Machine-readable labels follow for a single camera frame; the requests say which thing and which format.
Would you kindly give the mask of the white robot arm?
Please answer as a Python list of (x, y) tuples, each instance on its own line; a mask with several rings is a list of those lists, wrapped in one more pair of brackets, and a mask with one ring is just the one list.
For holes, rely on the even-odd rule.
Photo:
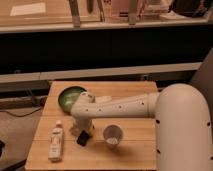
[(71, 107), (85, 130), (94, 118), (152, 117), (156, 128), (157, 171), (213, 171), (210, 111), (205, 97), (188, 84), (103, 103), (83, 92)]

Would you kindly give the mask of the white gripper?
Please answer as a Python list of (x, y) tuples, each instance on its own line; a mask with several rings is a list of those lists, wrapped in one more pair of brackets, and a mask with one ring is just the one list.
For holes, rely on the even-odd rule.
[(89, 135), (93, 135), (94, 125), (91, 119), (73, 120), (73, 125), (70, 128), (70, 133), (74, 136), (79, 136), (83, 131)]

